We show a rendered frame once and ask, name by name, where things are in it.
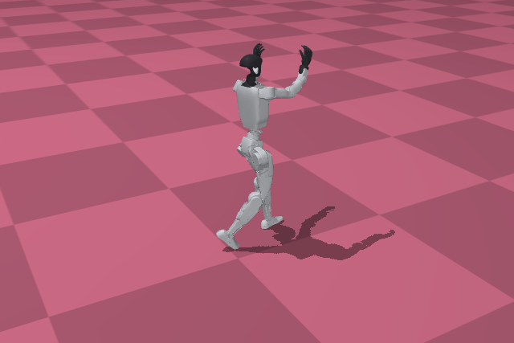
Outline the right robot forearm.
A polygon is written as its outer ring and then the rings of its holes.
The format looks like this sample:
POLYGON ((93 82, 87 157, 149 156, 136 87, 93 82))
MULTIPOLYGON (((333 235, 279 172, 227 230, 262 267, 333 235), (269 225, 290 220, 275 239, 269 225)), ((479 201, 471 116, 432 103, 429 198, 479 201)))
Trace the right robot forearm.
POLYGON ((292 86, 290 87, 290 92, 292 95, 295 95, 298 93, 304 83, 307 82, 307 75, 308 75, 308 69, 304 68, 303 72, 300 74, 298 71, 298 77, 297 79, 292 83, 292 86))

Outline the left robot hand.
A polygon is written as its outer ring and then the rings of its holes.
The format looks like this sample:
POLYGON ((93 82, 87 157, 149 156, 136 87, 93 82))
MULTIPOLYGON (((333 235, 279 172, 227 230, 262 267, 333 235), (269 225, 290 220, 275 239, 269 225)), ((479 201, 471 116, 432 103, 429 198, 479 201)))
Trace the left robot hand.
MULTIPOLYGON (((254 50, 253 50, 253 55, 257 55, 257 56, 259 56, 259 57, 260 57, 260 56, 261 56, 262 51, 263 51, 263 50, 265 50, 265 48, 264 48, 264 49, 262 49, 262 50, 261 50, 261 48, 263 48, 262 44, 258 43, 258 44, 255 46, 254 50), (260 47, 260 46, 261 46, 261 47, 260 47)), ((261 58, 261 57, 260 57, 260 58, 261 58)), ((261 64, 261 65, 262 65, 262 64, 261 64)), ((257 67, 254 67, 254 68, 257 68, 257 67)))

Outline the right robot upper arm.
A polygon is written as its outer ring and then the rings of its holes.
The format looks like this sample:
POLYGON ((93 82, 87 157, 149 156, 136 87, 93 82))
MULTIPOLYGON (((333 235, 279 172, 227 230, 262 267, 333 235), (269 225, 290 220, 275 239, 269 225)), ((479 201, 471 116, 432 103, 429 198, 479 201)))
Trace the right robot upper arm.
POLYGON ((290 92, 291 86, 288 86, 285 89, 274 87, 265 87, 263 89, 259 89, 259 98, 265 100, 292 98, 295 95, 292 95, 290 92))

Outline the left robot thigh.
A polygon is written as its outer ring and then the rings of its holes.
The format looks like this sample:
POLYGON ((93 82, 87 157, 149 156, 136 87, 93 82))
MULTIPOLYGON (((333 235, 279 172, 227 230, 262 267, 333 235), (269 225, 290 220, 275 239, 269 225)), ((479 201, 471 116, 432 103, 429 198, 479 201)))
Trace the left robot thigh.
MULTIPOLYGON (((256 172, 256 170, 258 169, 258 166, 256 166, 252 160, 252 157, 248 157, 246 156, 244 153, 242 153, 241 151, 241 143, 239 144, 239 147, 237 148, 237 151, 243 156, 243 157, 246 157, 249 164, 251 165, 252 169, 256 172)), ((255 188, 256 189, 259 189, 259 186, 257 184, 257 178, 255 179, 255 188)))

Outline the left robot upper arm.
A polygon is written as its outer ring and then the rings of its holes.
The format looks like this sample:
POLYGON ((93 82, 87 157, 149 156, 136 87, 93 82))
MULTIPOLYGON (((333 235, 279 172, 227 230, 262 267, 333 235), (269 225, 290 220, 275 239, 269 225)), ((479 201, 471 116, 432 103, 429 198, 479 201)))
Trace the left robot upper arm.
POLYGON ((233 90, 236 92, 236 89, 237 89, 237 86, 239 83, 241 83, 242 81, 241 80, 237 80, 234 87, 233 87, 233 90))

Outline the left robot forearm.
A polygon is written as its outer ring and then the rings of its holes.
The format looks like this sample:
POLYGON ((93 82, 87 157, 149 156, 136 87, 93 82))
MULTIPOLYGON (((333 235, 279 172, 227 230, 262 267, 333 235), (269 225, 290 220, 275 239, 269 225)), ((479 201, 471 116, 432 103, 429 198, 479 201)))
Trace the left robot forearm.
MULTIPOLYGON (((263 67, 262 67, 262 65, 261 65, 261 70, 262 70, 262 68, 263 68, 263 67)), ((254 68, 254 67, 253 67, 253 71, 255 72, 255 74, 258 74, 258 68, 254 68)), ((260 73, 260 75, 261 75, 261 73, 260 73)), ((258 79, 258 78, 259 78, 259 77, 256 77, 256 81, 257 81, 257 79, 258 79)))

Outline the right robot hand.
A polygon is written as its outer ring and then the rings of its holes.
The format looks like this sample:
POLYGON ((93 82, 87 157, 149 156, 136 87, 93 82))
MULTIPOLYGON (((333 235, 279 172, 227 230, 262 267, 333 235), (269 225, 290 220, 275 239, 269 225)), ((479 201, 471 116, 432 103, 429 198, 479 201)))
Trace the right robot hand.
POLYGON ((304 54, 300 50, 300 54, 302 57, 302 65, 300 65, 299 73, 301 74, 304 70, 304 68, 309 69, 308 65, 311 62, 312 58, 312 51, 307 46, 302 46, 304 48, 304 54))

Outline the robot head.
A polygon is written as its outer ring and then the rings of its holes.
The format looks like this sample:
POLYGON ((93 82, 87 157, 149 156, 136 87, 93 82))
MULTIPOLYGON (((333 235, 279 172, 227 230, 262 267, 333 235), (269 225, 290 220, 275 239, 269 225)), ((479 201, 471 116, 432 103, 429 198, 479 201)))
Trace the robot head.
POLYGON ((256 84, 255 81, 256 77, 260 76, 262 62, 262 58, 260 58, 257 55, 249 54, 242 57, 239 65, 241 67, 247 67, 248 69, 250 69, 251 73, 247 75, 246 81, 241 86, 250 88, 258 84, 256 84), (253 71, 253 67, 258 67, 258 74, 255 74, 255 72, 253 71))

